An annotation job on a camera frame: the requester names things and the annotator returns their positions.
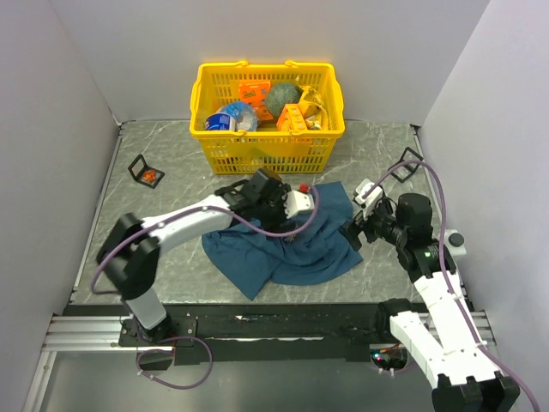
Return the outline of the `blue t-shirt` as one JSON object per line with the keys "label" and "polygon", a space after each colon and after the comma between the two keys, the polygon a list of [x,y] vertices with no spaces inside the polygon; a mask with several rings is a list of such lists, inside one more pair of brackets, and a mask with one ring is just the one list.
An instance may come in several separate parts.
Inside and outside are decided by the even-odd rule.
{"label": "blue t-shirt", "polygon": [[320,208],[313,222],[287,241],[243,224],[202,236],[211,263],[249,300],[268,282],[310,286],[344,275],[362,261],[340,233],[353,206],[340,181],[316,186]]}

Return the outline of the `orange leaf brooch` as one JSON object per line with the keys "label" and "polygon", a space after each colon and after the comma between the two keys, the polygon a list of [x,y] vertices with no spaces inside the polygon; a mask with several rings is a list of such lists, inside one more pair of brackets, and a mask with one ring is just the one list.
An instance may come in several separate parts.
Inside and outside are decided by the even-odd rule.
{"label": "orange leaf brooch", "polygon": [[156,172],[155,172],[154,170],[152,170],[152,169],[147,170],[147,171],[143,174],[142,178],[143,178],[144,180],[148,181],[149,183],[152,183],[152,182],[154,182],[154,181],[156,180]]}

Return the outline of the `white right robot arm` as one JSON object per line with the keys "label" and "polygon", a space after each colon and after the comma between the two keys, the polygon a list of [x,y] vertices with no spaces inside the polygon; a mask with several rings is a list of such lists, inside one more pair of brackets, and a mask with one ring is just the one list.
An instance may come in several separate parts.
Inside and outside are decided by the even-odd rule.
{"label": "white right robot arm", "polygon": [[353,200],[360,211],[342,233],[355,250],[361,247],[360,234],[370,243],[382,239],[395,248],[436,330],[425,327],[409,300],[393,298],[377,308],[377,336],[404,345],[431,385],[436,411],[511,410],[519,384],[482,350],[453,258],[433,237],[430,199],[405,193],[392,203],[376,188],[355,192]]}

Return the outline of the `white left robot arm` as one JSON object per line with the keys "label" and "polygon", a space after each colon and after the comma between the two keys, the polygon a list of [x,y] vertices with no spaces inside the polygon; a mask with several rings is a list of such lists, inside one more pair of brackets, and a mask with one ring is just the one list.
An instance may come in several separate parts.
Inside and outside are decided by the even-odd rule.
{"label": "white left robot arm", "polygon": [[118,219],[96,256],[115,293],[134,315],[139,334],[149,344],[162,344],[171,334],[171,317],[154,291],[160,257],[206,233],[225,230],[244,220],[284,233],[284,224],[299,213],[299,194],[266,168],[250,179],[219,188],[198,203],[138,219]]}

